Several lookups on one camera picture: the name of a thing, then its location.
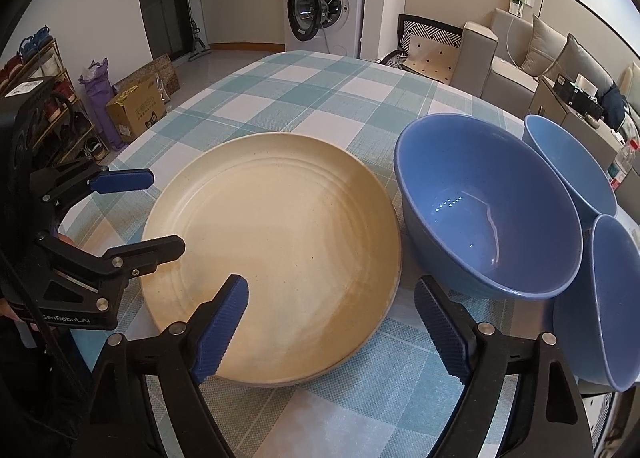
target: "cardboard box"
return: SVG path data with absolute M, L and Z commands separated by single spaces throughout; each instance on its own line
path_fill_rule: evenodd
M 154 76 L 114 96 L 107 113 L 122 141 L 133 142 L 166 115 Z

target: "kitchen cabinet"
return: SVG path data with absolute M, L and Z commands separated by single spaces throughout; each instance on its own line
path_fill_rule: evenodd
M 284 43 L 282 0 L 202 0 L 207 40 L 217 43 Z

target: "beige plate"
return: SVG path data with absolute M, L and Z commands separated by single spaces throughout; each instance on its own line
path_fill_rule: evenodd
M 249 307 L 218 369 L 252 386 L 323 374 L 378 328 L 401 269 L 398 220 L 377 178 L 348 152 L 291 133 L 206 152 L 163 191 L 143 239 L 186 252 L 142 279 L 159 329 L 186 321 L 232 273 Z

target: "label sticker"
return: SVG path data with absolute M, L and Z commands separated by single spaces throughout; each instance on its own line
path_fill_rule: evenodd
M 123 136 L 131 136 L 131 130 L 126 125 L 119 123 L 118 130 Z
M 28 80 L 27 82 L 23 82 L 18 86 L 15 86 L 14 89 L 9 91 L 5 96 L 14 96 L 16 94 L 25 94 L 26 92 L 30 92 L 33 88 L 37 88 L 41 85 L 44 80 Z

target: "blue gripper pad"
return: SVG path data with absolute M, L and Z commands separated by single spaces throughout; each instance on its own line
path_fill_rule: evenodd
M 191 375 L 198 385 L 216 374 L 248 304 L 249 285 L 246 279 L 240 278 L 198 340 L 196 359 L 191 368 Z
M 126 191 L 141 191 L 154 184 L 154 174 L 149 169 L 106 171 L 98 174 L 90 183 L 92 191 L 110 194 Z
M 449 302 L 449 307 L 464 309 L 462 305 L 450 302 L 444 292 L 441 294 L 444 300 Z M 415 285 L 414 302 L 418 314 L 420 314 L 420 318 L 427 328 L 445 368 L 447 368 L 447 373 L 458 377 L 463 384 L 466 384 L 472 374 L 470 356 L 476 351 L 473 330 L 468 325 L 460 327 L 466 331 L 467 337 L 473 339 L 474 342 L 470 343 L 461 335 L 453 319 L 450 318 L 443 305 L 422 279 Z

